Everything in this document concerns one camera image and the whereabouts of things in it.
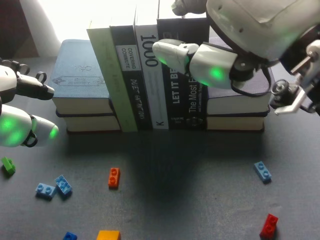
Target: orange lego brick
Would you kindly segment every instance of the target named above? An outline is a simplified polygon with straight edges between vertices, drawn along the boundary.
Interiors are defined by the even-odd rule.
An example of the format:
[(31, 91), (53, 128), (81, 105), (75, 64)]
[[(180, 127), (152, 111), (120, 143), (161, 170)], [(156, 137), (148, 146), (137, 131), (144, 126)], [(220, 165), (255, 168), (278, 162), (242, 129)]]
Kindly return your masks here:
[(96, 240), (121, 240), (121, 235), (119, 231), (99, 231)]
[(109, 174), (109, 181), (108, 185), (109, 188), (118, 188), (119, 186), (119, 179), (120, 179), (120, 169), (119, 168), (111, 168)]

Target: yellow lego brick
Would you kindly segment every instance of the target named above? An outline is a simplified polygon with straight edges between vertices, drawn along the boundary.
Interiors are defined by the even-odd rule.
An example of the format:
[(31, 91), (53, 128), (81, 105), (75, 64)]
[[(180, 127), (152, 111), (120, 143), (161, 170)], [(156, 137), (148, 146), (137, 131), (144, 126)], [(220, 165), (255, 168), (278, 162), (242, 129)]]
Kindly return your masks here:
[(96, 240), (121, 240), (121, 235), (119, 231), (99, 231)]

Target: book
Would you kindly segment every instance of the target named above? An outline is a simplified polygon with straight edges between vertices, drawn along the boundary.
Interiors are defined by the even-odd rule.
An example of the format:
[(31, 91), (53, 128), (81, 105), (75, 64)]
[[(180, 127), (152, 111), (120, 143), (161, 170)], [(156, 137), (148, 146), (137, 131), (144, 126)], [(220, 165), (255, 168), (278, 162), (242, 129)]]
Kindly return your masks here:
[[(221, 38), (211, 37), (209, 39), (211, 44), (230, 48)], [(271, 85), (275, 83), (272, 70), (269, 68), (271, 76)], [(219, 89), (208, 87), (208, 115), (223, 115), (223, 114), (243, 114), (243, 113), (262, 113), (268, 109), (271, 98), (271, 91), (268, 90), (269, 84), (261, 70), (254, 74), (254, 77), (248, 80), (241, 90), (259, 94), (268, 92), (266, 95), (260, 97), (249, 97), (234, 92), (232, 89)]]
[(135, 14), (135, 34), (152, 126), (154, 129), (169, 129), (162, 66), (152, 50), (153, 44), (159, 40), (158, 15), (159, 0), (141, 0)]
[(60, 114), (58, 111), (55, 113), (59, 118), (64, 119), (66, 122), (66, 129), (69, 133), (121, 130), (116, 116), (112, 113)]
[(89, 40), (61, 44), (48, 85), (60, 114), (112, 113), (109, 92)]
[[(188, 13), (184, 18), (172, 12), (172, 1), (160, 0), (157, 29), (159, 39), (178, 39), (198, 45), (209, 40), (205, 14)], [(205, 129), (207, 87), (162, 64), (169, 129)]]
[(112, 105), (121, 130), (123, 132), (136, 132), (138, 130), (136, 120), (110, 30), (112, 16), (110, 13), (112, 10), (120, 8), (120, 2), (114, 2), (106, 9), (105, 14), (95, 16), (89, 29), (87, 29), (87, 33), (112, 99)]
[(122, 4), (125, 7), (116, 9), (112, 13), (110, 24), (112, 39), (137, 128), (138, 130), (151, 130), (152, 122), (147, 91), (134, 29), (136, 3), (132, 0), (125, 0)]
[(268, 108), (265, 112), (209, 115), (206, 119), (207, 130), (263, 131), (269, 111)]

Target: table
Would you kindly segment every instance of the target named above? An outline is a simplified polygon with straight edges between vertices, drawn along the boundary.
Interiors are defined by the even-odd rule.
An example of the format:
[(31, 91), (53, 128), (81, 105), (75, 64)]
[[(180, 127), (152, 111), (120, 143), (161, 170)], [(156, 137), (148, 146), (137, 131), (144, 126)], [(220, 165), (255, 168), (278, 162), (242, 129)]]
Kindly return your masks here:
[[(55, 58), (19, 60), (29, 75), (50, 73)], [(273, 68), (275, 79), (290, 78)], [(0, 172), (0, 239), (60, 240), (73, 232), (95, 240), (119, 230), (122, 240), (258, 240), (268, 213), (278, 240), (320, 239), (320, 118), (300, 111), (265, 119), (264, 133), (153, 131), (67, 135), (50, 101), (16, 96), (10, 105), (60, 128), (45, 147), (0, 147), (16, 173)], [(264, 185), (253, 166), (272, 174)], [(108, 189), (111, 167), (121, 171)], [(35, 197), (38, 183), (63, 174), (68, 199)]]

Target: lego brick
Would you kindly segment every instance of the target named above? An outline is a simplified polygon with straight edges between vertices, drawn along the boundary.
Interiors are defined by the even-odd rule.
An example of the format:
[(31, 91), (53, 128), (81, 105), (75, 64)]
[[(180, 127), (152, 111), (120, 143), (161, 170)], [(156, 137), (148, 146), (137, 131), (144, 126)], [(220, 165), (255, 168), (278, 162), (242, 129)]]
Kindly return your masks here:
[(77, 235), (73, 234), (72, 232), (67, 232), (63, 238), (63, 240), (77, 240)]
[(60, 191), (64, 195), (68, 194), (72, 190), (72, 187), (70, 186), (70, 184), (67, 182), (67, 180), (63, 175), (58, 176), (55, 179), (55, 182), (56, 182), (56, 185), (59, 187)]
[(39, 183), (35, 191), (38, 196), (45, 197), (48, 199), (52, 199), (57, 192), (54, 186), (49, 186), (43, 183)]
[(268, 171), (262, 161), (254, 164), (254, 170), (264, 184), (271, 181), (271, 173)]
[(16, 172), (16, 166), (13, 164), (10, 158), (7, 158), (5, 156), (1, 159), (1, 162), (3, 163), (4, 168), (8, 172), (8, 174), (12, 175)]
[(278, 218), (269, 213), (259, 236), (264, 240), (273, 239), (275, 236), (277, 222)]
[(121, 235), (119, 231), (99, 231), (96, 240), (121, 240)]
[(116, 167), (112, 167), (110, 169), (108, 186), (109, 188), (118, 188), (120, 180), (120, 169)]

